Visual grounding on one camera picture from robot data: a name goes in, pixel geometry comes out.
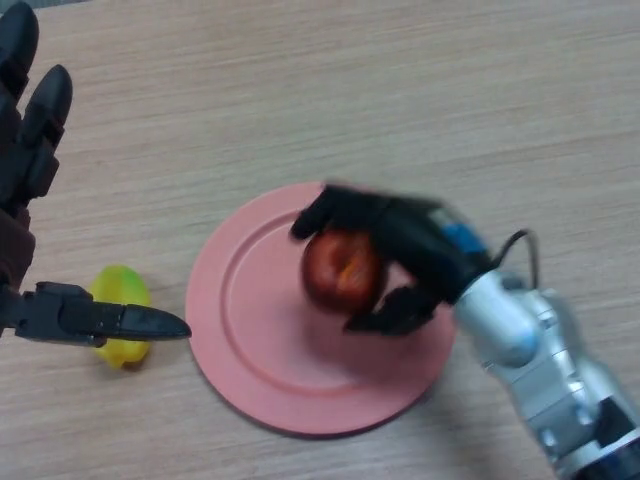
yellow object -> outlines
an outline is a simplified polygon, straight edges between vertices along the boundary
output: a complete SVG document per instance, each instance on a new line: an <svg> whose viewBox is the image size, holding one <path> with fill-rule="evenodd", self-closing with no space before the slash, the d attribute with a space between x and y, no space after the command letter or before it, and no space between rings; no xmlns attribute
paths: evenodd
<svg viewBox="0 0 640 480"><path fill-rule="evenodd" d="M151 306L151 295L135 271L124 265L106 267L94 279L89 292L96 302ZM149 342L109 339L94 349L113 368L141 362L149 352Z"/></svg>

wood grain surface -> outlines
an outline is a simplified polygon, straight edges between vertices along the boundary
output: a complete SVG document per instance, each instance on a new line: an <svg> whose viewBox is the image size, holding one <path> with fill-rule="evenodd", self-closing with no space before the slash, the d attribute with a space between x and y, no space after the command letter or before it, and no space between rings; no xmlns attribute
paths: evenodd
<svg viewBox="0 0 640 480"><path fill-rule="evenodd" d="M637 0L95 0L38 16L30 88L63 63L75 103L31 206L25 287L122 262L182 314L199 249L262 192L339 177L441 195L496 245L538 231L544 283L640 400ZM187 342L135 374L1 343L2 479L551 478L462 336L431 398L322 442L240 419Z"/></svg>

pink plate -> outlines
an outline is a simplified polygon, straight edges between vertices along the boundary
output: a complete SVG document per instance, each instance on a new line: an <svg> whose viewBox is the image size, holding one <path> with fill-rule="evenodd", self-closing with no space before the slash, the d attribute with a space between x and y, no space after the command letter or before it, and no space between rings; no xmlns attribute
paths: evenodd
<svg viewBox="0 0 640 480"><path fill-rule="evenodd" d="M301 435L357 432L401 413L437 379L455 337L444 308L390 339L345 335L344 319L307 303L304 245L288 230L321 188L292 185L243 206L209 238L187 290L191 348L211 385L257 422ZM390 287L403 281L391 277Z"/></svg>

robotic hand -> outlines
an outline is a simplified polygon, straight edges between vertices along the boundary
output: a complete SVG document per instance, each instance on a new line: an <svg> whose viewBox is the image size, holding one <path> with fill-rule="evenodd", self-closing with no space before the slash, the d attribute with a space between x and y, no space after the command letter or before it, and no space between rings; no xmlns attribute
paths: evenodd
<svg viewBox="0 0 640 480"><path fill-rule="evenodd" d="M76 285L37 284L18 289L31 265L31 199L44 197L58 170L55 150L72 100L67 70L57 65L35 89L20 118L16 104L28 81L38 45L38 21L26 3L0 18L0 334L72 345L101 346L108 338L169 340L191 335L180 318L141 306L93 302Z"/></svg>
<svg viewBox="0 0 640 480"><path fill-rule="evenodd" d="M403 335L426 323L439 303L451 305L558 478L640 479L640 415L585 349L567 304L538 287L531 232L516 234L494 258L469 223L436 199L338 185L326 186L290 233L303 241L327 227L367 232L379 254L415 280L389 293L377 311L350 319L347 331ZM531 240L531 286L500 270L522 236Z"/></svg>

red apple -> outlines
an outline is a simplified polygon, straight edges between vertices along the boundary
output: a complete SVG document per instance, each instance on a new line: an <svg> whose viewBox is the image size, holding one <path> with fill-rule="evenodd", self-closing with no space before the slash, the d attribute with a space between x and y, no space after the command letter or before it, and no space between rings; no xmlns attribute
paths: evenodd
<svg viewBox="0 0 640 480"><path fill-rule="evenodd" d="M308 243L302 256L302 283L319 308L353 315L371 310L384 290L387 266L369 236L327 230Z"/></svg>

